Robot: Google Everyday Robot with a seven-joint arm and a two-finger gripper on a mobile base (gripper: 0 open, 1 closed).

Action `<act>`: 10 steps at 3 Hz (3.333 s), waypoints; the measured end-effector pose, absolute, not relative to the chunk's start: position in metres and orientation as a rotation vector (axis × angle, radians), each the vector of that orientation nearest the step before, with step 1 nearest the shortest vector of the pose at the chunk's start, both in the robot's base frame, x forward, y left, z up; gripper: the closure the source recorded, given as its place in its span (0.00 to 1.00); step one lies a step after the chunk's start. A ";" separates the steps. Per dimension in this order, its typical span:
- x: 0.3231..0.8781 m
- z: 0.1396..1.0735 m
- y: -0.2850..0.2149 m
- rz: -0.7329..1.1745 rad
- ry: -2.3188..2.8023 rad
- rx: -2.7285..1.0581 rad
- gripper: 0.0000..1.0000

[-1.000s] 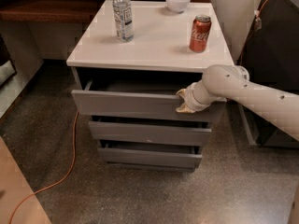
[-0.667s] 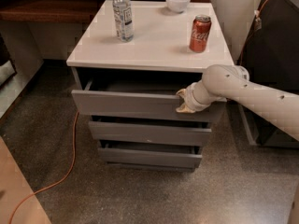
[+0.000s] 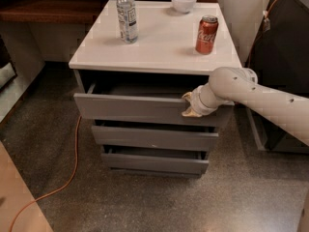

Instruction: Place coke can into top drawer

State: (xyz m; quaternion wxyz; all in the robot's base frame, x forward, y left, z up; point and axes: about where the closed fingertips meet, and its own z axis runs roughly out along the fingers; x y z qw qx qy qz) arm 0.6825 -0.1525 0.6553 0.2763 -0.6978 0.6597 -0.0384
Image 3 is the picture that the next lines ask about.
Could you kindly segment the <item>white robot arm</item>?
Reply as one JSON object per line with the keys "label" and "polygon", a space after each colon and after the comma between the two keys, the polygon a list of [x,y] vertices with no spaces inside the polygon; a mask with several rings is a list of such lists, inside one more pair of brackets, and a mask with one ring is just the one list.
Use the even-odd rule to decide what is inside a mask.
{"label": "white robot arm", "polygon": [[251,69],[217,68],[207,84],[183,98],[189,102],[183,117],[208,116],[220,105],[238,102],[309,145],[309,99],[260,85]]}

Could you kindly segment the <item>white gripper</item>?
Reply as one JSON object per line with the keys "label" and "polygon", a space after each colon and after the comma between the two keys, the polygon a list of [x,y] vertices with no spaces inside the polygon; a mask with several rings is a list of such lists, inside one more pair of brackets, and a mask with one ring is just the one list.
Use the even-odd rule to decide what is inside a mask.
{"label": "white gripper", "polygon": [[191,106],[182,112],[182,116],[192,118],[210,115],[224,103],[214,94],[209,84],[198,86],[192,93],[186,92],[183,94],[183,99],[190,102]]}

